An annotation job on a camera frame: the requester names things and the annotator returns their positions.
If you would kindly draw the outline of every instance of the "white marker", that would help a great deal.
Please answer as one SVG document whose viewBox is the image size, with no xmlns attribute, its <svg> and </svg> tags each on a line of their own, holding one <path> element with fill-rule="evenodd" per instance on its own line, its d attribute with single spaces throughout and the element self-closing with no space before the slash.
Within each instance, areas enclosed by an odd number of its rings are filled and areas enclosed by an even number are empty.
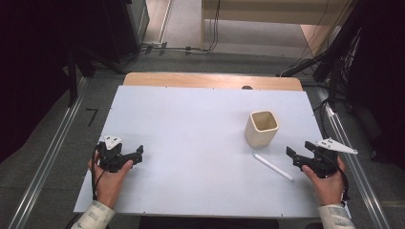
<svg viewBox="0 0 405 229">
<path fill-rule="evenodd" d="M 277 172 L 279 175 L 287 178 L 289 181 L 294 182 L 294 178 L 292 176 L 290 176 L 288 173 L 284 172 L 283 170 L 281 170 L 280 168 L 278 168 L 277 166 L 271 164 L 268 160 L 262 158 L 261 156 L 259 156 L 258 154 L 253 154 L 253 156 L 260 160 L 261 162 L 263 162 L 266 166 L 270 167 L 272 170 L 274 170 L 275 172 Z"/>
</svg>

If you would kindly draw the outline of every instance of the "metal frame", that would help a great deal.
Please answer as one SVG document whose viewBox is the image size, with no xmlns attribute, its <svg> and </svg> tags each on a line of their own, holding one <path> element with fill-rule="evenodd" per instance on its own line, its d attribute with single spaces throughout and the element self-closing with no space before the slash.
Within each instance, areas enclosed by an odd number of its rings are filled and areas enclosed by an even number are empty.
<svg viewBox="0 0 405 229">
<path fill-rule="evenodd" d="M 322 101 L 324 99 L 327 99 L 329 96 L 324 90 L 320 89 L 318 89 L 318 94 Z M 340 122 L 339 115 L 337 113 L 334 113 L 329 105 L 327 105 L 327 113 L 330 124 L 336 134 L 337 140 L 340 141 L 342 144 L 352 147 L 349 138 L 342 126 L 342 123 Z M 344 155 L 345 159 L 347 160 L 347 164 L 351 168 L 354 180 L 364 200 L 364 203 L 369 210 L 375 228 L 390 229 L 391 225 L 381 208 L 381 204 L 373 190 L 372 185 L 369 183 L 369 180 L 367 179 L 367 176 L 357 156 L 352 154 Z"/>
<path fill-rule="evenodd" d="M 41 189 L 44 186 L 45 180 L 52 169 L 53 163 L 59 153 L 60 146 L 62 145 L 66 134 L 69 132 L 72 122 L 75 119 L 75 115 L 80 107 L 84 92 L 88 85 L 87 81 L 88 79 L 84 77 L 81 79 L 78 86 L 79 96 L 75 103 L 66 111 L 47 153 L 42 159 L 42 162 L 39 165 L 30 185 L 21 198 L 17 211 L 15 212 L 14 217 L 8 226 L 9 229 L 24 228 L 25 223 L 30 216 L 31 210 L 39 197 Z"/>
</svg>

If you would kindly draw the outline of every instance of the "paper cup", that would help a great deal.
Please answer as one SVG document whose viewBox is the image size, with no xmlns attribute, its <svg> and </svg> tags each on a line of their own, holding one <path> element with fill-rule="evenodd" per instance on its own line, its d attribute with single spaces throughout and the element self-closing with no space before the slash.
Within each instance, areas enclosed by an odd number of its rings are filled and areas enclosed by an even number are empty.
<svg viewBox="0 0 405 229">
<path fill-rule="evenodd" d="M 277 119 L 272 112 L 253 112 L 250 114 L 245 128 L 247 143 L 254 148 L 267 146 L 278 129 Z"/>
</svg>

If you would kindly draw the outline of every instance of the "white table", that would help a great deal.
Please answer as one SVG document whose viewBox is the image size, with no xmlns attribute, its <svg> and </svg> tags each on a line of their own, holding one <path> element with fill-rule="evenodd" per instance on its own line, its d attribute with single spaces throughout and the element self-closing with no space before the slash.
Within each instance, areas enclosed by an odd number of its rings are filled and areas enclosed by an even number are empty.
<svg viewBox="0 0 405 229">
<path fill-rule="evenodd" d="M 245 142 L 250 112 L 271 110 L 280 130 L 269 146 Z M 313 156 L 304 142 L 321 139 L 304 92 L 121 86 L 102 135 L 123 138 L 122 152 L 144 145 L 143 162 L 124 181 L 115 210 L 186 217 L 317 218 L 309 180 L 286 155 Z M 252 153 L 291 174 L 281 177 Z M 92 201 L 87 174 L 75 212 Z"/>
</svg>

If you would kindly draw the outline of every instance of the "sleeve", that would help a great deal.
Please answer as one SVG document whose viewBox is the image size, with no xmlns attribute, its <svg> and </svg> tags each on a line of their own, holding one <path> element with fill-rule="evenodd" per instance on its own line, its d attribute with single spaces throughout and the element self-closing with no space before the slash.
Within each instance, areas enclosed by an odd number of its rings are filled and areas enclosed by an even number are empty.
<svg viewBox="0 0 405 229">
<path fill-rule="evenodd" d="M 115 214 L 112 209 L 94 200 L 72 229 L 104 229 Z"/>
<path fill-rule="evenodd" d="M 355 229 L 348 213 L 340 204 L 318 208 L 324 229 Z"/>
</svg>

